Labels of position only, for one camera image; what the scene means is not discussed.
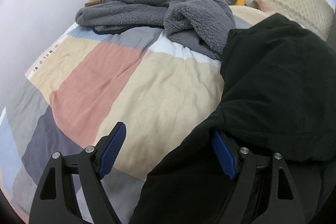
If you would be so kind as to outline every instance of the bed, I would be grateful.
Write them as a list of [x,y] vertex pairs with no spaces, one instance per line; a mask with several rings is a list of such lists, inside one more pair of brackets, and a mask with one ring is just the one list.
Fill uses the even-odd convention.
[[[325,0],[264,1],[327,37],[333,11]],[[230,8],[237,28],[272,14]],[[220,65],[170,41],[160,28],[99,35],[74,23],[27,70],[1,113],[2,192],[27,223],[51,154],[79,153],[122,121],[127,137],[102,184],[121,222],[128,223],[147,173],[217,107],[224,85]],[[83,219],[92,222],[76,176],[74,184]]]

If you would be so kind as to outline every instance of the silver screw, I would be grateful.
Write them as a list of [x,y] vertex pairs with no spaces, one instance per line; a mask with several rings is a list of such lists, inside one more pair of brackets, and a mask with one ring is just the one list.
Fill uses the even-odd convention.
[[276,158],[277,160],[281,160],[282,159],[282,155],[280,153],[275,153],[274,154],[274,158]]
[[52,158],[53,159],[58,159],[60,156],[61,156],[60,152],[55,152],[55,153],[53,153]]
[[244,154],[244,155],[246,155],[246,154],[248,154],[248,153],[250,152],[250,150],[249,150],[248,148],[246,148],[246,147],[242,147],[242,148],[240,148],[239,151],[240,151],[242,154]]
[[94,150],[95,150],[94,146],[88,146],[87,148],[85,148],[86,153],[92,153]]

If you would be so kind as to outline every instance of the color block bed sheet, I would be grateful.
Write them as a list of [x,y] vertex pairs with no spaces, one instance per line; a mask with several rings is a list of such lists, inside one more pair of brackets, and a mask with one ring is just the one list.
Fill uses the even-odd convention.
[[[268,17],[231,8],[241,28]],[[220,65],[169,41],[162,29],[97,35],[72,25],[22,77],[1,112],[1,190],[28,223],[51,154],[79,153],[121,121],[127,136],[102,184],[128,223],[148,172],[217,107]],[[92,222],[77,175],[74,185],[83,219]]]

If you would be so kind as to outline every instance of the gray fuzzy blanket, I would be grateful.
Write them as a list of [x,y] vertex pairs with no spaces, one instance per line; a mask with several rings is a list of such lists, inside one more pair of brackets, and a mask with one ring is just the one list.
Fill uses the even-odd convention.
[[229,8],[236,1],[101,0],[101,5],[80,9],[75,20],[98,34],[140,26],[164,27],[171,41],[221,60],[229,30],[236,27]]

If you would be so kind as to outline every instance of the blue ridged pad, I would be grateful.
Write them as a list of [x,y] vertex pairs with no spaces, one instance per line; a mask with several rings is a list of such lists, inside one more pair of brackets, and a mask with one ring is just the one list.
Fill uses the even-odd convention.
[[228,175],[231,180],[234,179],[237,175],[235,171],[235,160],[229,148],[225,145],[221,135],[215,132],[214,135],[211,136],[210,142],[224,174]]
[[100,168],[98,171],[100,177],[104,177],[111,172],[125,138],[126,126],[122,123],[100,158]]

